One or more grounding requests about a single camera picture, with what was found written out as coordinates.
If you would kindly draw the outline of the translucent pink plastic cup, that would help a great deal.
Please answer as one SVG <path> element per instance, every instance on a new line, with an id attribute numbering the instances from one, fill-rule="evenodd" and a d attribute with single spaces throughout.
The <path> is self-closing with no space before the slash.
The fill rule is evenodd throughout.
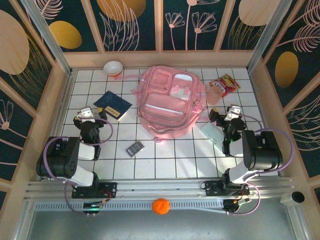
<path id="1" fill-rule="evenodd" d="M 223 91 L 220 87 L 211 86 L 206 97 L 207 103 L 210 105 L 215 105 L 222 98 L 222 95 Z"/>

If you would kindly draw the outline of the aluminium rail frame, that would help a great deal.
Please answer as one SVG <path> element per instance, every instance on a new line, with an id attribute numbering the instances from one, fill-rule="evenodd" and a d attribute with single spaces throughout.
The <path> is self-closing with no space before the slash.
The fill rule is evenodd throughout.
<path id="1" fill-rule="evenodd" d="M 149 179 L 116 180 L 116 200 L 193 200 L 204 199 L 205 178 L 191 179 Z M 261 198 L 279 197 L 294 192 L 294 182 L 290 177 L 257 177 L 249 181 L 255 185 Z M 27 185 L 24 200 L 58 201 L 64 199 L 64 184 L 55 180 L 32 181 Z"/>

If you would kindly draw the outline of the red yellow snack bag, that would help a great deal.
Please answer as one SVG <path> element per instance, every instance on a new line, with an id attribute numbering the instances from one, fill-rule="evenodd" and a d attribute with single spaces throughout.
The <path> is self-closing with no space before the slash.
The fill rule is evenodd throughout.
<path id="1" fill-rule="evenodd" d="M 211 87 L 219 87 L 222 90 L 223 98 L 228 94 L 233 93 L 241 88 L 237 81 L 228 74 L 225 74 L 222 77 L 219 77 L 218 79 L 210 81 L 209 85 Z"/>

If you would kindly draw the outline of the small circuit board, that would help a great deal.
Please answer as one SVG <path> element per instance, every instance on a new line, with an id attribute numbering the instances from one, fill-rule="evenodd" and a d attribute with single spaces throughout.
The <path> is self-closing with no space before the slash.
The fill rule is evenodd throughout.
<path id="1" fill-rule="evenodd" d="M 83 203 L 83 209 L 89 209 L 91 211 L 97 211 L 101 208 L 103 208 L 105 204 L 102 201 L 96 201 L 96 202 L 84 202 Z"/>
<path id="2" fill-rule="evenodd" d="M 228 213 L 236 213 L 240 206 L 251 202 L 250 198 L 245 199 L 224 199 L 223 200 L 223 210 Z"/>

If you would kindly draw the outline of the white orange bowl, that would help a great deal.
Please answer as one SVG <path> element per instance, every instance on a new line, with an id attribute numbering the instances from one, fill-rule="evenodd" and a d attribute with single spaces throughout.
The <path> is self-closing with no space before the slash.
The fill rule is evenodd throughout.
<path id="1" fill-rule="evenodd" d="M 107 62 L 104 67 L 103 71 L 112 78 L 118 77 L 123 71 L 123 65 L 116 60 Z"/>

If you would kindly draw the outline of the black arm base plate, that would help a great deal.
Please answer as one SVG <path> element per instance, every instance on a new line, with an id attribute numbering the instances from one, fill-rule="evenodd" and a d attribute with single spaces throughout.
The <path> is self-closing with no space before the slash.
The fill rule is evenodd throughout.
<path id="1" fill-rule="evenodd" d="M 80 186 L 72 190 L 73 199 L 103 199 L 115 198 L 117 194 L 116 182 L 100 182 L 92 186 Z"/>
<path id="2" fill-rule="evenodd" d="M 223 180 L 208 180 L 204 182 L 207 197 L 249 196 L 247 184 L 225 183 Z"/>

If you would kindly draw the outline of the pink student backpack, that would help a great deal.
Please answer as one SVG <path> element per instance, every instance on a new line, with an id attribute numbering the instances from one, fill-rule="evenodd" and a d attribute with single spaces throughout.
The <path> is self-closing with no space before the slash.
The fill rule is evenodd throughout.
<path id="1" fill-rule="evenodd" d="M 154 142 L 186 135 L 198 120 L 209 121 L 206 111 L 207 88 L 193 73 L 155 65 L 139 78 L 136 97 L 137 116 Z"/>

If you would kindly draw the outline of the aluminium frame post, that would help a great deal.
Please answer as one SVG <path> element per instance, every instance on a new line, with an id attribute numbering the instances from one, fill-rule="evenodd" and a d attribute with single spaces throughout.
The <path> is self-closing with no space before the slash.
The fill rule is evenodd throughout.
<path id="1" fill-rule="evenodd" d="M 33 0 L 21 0 L 26 11 L 29 13 L 32 21 L 34 22 L 36 28 L 42 34 L 44 41 L 47 43 L 49 49 L 55 56 L 55 59 L 60 64 L 64 73 L 70 77 L 71 76 L 71 68 L 67 62 L 67 59 L 64 56 L 64 53 L 57 41 L 55 40 L 46 20 L 43 18 L 41 12 L 39 11 L 36 3 Z"/>
<path id="2" fill-rule="evenodd" d="M 292 0 L 280 0 L 277 4 L 273 14 L 270 17 L 268 24 L 264 28 L 253 50 L 248 65 L 246 66 L 249 76 L 251 76 L 253 71 L 255 70 L 255 67 L 261 59 L 263 52 L 267 48 L 269 42 L 272 40 L 272 37 L 275 35 L 276 30 L 283 21 L 283 18 L 289 10 L 291 4 Z"/>

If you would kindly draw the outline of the orange ball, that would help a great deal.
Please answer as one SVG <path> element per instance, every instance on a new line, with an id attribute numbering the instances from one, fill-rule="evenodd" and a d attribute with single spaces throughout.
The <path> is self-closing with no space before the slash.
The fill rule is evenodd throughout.
<path id="1" fill-rule="evenodd" d="M 152 203 L 152 211 L 158 215 L 167 214 L 170 208 L 170 202 L 164 198 L 158 198 Z"/>

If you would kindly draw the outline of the dark blue book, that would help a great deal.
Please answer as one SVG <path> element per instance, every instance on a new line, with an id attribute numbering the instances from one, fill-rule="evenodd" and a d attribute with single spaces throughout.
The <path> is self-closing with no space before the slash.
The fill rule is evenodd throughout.
<path id="1" fill-rule="evenodd" d="M 132 104 L 111 91 L 107 91 L 96 102 L 93 103 L 97 108 L 103 108 L 108 115 L 120 121 Z"/>

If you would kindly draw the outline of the black grey calculator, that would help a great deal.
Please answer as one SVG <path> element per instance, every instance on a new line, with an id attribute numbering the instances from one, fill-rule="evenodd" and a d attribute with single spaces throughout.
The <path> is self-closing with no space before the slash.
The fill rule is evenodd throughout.
<path id="1" fill-rule="evenodd" d="M 145 148 L 145 146 L 143 145 L 143 143 L 139 140 L 135 141 L 133 144 L 131 144 L 126 150 L 125 152 L 131 157 L 133 158 L 135 155 L 137 155 L 139 152 L 141 152 L 143 149 Z"/>

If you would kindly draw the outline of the translucent pale green case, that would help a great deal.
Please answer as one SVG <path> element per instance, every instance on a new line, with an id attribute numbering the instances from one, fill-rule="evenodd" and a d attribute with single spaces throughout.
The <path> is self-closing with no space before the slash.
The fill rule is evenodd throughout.
<path id="1" fill-rule="evenodd" d="M 201 132 L 215 145 L 222 146 L 224 134 L 213 123 L 206 123 L 200 128 Z"/>

